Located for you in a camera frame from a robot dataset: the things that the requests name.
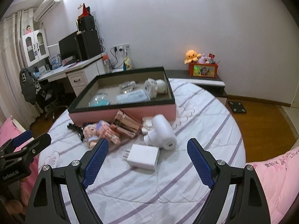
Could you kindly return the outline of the clear blue capsule ball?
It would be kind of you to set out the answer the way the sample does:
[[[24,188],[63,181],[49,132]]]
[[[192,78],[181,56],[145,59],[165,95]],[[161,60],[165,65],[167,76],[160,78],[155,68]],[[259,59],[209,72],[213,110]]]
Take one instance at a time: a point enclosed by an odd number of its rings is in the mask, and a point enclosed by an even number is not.
[[[88,104],[89,107],[108,106],[110,101],[107,99],[107,93],[97,93]]]

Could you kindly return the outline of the white pink block model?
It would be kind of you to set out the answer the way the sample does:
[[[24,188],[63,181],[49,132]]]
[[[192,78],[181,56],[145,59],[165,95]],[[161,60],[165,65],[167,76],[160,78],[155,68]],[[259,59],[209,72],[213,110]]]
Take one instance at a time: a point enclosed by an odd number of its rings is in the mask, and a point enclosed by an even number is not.
[[[143,135],[147,135],[152,130],[152,119],[153,117],[143,117],[141,132]]]

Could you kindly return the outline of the white power adapter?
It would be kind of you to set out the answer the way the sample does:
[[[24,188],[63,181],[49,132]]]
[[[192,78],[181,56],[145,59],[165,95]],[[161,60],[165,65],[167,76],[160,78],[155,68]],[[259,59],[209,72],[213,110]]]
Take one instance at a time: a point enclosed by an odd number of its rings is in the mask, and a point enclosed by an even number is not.
[[[160,149],[153,146],[133,144],[123,157],[130,166],[146,170],[157,169]]]

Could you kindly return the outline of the black office chair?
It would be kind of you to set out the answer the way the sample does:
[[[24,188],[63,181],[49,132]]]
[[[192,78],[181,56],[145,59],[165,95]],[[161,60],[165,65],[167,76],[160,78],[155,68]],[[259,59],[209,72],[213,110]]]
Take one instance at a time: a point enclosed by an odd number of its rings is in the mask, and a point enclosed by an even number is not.
[[[66,109],[67,106],[63,103],[65,93],[63,83],[58,82],[40,82],[41,89],[36,94],[36,103],[45,112],[45,118],[52,116],[52,121],[55,121],[55,113],[58,109]]]

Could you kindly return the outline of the white handheld device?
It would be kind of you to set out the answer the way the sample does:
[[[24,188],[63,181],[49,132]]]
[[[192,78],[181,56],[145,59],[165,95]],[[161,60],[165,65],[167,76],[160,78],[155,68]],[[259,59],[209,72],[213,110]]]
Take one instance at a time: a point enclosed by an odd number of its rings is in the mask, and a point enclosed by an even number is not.
[[[147,146],[158,147],[164,150],[173,150],[177,146],[175,133],[162,114],[152,119],[152,129],[143,137]]]

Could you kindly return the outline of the pink hair doll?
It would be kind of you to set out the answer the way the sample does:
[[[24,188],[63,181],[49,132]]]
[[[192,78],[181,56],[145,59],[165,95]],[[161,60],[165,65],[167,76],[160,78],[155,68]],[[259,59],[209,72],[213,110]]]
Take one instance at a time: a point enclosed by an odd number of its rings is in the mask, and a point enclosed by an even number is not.
[[[108,140],[108,130],[110,125],[106,121],[99,121],[98,123],[88,124],[83,129],[85,142],[89,149],[94,148],[100,138]]]

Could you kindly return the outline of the black hair clip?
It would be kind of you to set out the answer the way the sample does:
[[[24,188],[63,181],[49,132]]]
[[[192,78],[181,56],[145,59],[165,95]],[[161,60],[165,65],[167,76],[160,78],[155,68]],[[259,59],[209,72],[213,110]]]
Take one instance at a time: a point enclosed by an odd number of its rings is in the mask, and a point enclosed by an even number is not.
[[[68,128],[69,130],[75,131],[75,132],[79,135],[80,140],[81,140],[82,142],[84,141],[85,136],[84,136],[84,134],[83,134],[83,128],[82,128],[82,127],[77,126],[77,125],[75,125],[75,124],[73,124],[73,123],[69,123],[69,124],[67,125],[67,128]]]

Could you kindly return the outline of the white figurine toy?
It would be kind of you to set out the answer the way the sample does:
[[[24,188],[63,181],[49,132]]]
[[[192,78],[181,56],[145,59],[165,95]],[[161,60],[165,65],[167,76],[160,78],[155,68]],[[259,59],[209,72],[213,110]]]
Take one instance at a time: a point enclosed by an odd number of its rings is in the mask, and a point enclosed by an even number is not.
[[[166,94],[167,93],[167,84],[164,80],[148,78],[144,82],[144,88],[149,97],[156,98],[157,94]]]

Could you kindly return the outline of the rose gold metal cup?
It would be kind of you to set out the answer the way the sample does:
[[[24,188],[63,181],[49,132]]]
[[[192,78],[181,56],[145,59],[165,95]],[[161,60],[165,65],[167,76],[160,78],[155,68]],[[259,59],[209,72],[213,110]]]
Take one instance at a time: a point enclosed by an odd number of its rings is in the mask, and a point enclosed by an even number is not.
[[[118,133],[133,139],[139,133],[141,123],[124,113],[122,110],[119,110],[110,127]]]

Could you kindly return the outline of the pink purple block model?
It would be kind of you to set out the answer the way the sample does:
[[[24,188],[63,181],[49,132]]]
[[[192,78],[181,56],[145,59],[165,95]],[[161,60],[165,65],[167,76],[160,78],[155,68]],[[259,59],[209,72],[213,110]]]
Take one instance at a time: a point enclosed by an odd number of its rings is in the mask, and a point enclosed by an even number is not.
[[[103,120],[99,121],[96,129],[100,137],[106,138],[109,142],[112,142],[115,145],[121,144],[120,134],[114,131],[108,122]]]

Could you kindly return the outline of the clear glass bottle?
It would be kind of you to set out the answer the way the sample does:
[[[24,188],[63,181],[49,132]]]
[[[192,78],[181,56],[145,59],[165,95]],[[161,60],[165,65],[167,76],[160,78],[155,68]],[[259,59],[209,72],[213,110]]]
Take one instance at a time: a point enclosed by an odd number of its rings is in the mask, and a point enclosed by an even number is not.
[[[127,81],[127,82],[119,85],[120,93],[122,93],[122,94],[129,93],[129,92],[133,91],[136,87],[137,87],[137,84],[134,80]]]

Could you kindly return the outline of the clear dental floss box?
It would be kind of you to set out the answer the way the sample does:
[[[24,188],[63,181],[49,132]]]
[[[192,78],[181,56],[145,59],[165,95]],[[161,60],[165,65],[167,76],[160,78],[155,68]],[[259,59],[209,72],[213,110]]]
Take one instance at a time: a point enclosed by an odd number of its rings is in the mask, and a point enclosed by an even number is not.
[[[143,89],[116,96],[117,104],[141,103],[149,101],[150,97]]]

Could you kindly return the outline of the red paper bag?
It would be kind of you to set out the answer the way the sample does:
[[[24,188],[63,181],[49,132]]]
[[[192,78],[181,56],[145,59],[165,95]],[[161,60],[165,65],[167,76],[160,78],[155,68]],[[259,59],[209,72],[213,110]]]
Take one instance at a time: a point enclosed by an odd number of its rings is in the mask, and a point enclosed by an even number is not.
[[[82,5],[82,13],[78,16],[78,19],[89,16],[90,15],[90,7],[86,7],[83,3]]]

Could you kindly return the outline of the black computer tower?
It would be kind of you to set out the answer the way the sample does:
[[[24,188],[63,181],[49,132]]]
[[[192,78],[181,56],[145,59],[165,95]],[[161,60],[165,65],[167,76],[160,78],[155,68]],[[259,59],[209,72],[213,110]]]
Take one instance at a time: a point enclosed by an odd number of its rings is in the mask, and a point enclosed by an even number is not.
[[[102,53],[96,30],[78,33],[75,37],[75,40],[81,61],[91,59]]]

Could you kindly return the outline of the pink pillow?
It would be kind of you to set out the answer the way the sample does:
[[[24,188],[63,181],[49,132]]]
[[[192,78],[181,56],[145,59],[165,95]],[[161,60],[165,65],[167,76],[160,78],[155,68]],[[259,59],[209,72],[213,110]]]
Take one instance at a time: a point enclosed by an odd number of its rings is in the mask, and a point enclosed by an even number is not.
[[[0,129],[0,145],[25,132],[24,127],[12,116],[8,117]]]

